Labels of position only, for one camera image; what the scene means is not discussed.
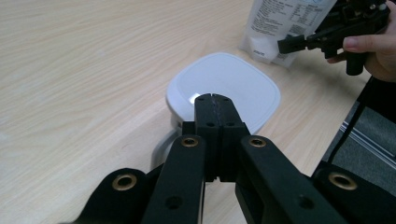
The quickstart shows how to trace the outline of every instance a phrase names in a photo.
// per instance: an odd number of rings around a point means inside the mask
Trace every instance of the finger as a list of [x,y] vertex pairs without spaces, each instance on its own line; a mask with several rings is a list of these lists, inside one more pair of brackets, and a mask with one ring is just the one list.
[[344,50],[349,52],[393,52],[396,49],[394,35],[359,35],[344,38]]
[[387,1],[386,4],[390,9],[389,24],[386,33],[396,34],[396,5],[391,1]]
[[378,58],[375,57],[374,54],[370,54],[367,57],[365,68],[370,74],[380,80],[386,82],[396,82],[396,76],[394,75],[394,72],[392,73],[391,71],[384,68],[384,66],[381,65]]
[[396,19],[396,5],[392,1],[389,1],[389,0],[385,4],[387,4],[387,6],[390,10],[389,17],[391,19]]

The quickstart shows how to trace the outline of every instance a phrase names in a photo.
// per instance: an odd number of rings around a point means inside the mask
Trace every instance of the white rounded square object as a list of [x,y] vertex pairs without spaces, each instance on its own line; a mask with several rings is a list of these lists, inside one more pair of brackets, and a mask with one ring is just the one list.
[[276,84],[260,70],[228,53],[214,53],[183,69],[170,82],[166,100],[179,121],[194,121],[194,99],[206,93],[229,97],[254,134],[279,105]]

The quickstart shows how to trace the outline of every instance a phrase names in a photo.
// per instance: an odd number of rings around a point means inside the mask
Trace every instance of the wooden table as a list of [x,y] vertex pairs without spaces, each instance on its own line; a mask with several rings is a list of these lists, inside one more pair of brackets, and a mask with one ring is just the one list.
[[[0,223],[73,221],[117,169],[149,171],[171,132],[169,81],[213,52],[279,87],[260,135],[311,175],[369,75],[318,50],[290,68],[238,49],[252,0],[0,1]],[[245,223],[233,184],[207,185],[204,223]]]

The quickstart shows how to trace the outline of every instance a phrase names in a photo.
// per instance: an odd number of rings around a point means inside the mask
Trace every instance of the screw hole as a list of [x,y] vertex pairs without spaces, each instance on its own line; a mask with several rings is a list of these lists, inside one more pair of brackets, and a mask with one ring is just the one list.
[[114,180],[113,180],[113,189],[115,190],[128,190],[134,187],[136,185],[137,178],[135,175],[132,174],[126,174],[126,175],[118,175]]
[[183,204],[183,201],[181,200],[180,197],[177,196],[172,196],[166,199],[165,201],[165,206],[169,210],[176,210],[178,209],[181,205]]
[[329,180],[332,182],[332,184],[340,189],[354,190],[358,187],[352,178],[340,173],[329,174]]
[[184,138],[181,141],[181,145],[183,145],[184,147],[195,147],[196,145],[198,145],[198,140],[196,140],[195,138]]
[[251,138],[249,143],[254,147],[265,147],[265,145],[267,145],[267,143],[260,138]]
[[297,199],[298,205],[303,209],[313,209],[315,207],[314,202],[304,195],[300,195]]

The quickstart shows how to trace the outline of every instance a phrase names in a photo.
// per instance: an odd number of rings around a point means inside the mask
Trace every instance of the human hand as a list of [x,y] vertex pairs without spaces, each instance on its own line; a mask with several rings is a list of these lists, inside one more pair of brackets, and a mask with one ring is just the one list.
[[[364,67],[377,79],[396,82],[396,5],[387,1],[389,25],[382,35],[349,36],[344,39],[343,48],[348,52],[371,52]],[[345,54],[328,59],[329,63],[345,60]]]

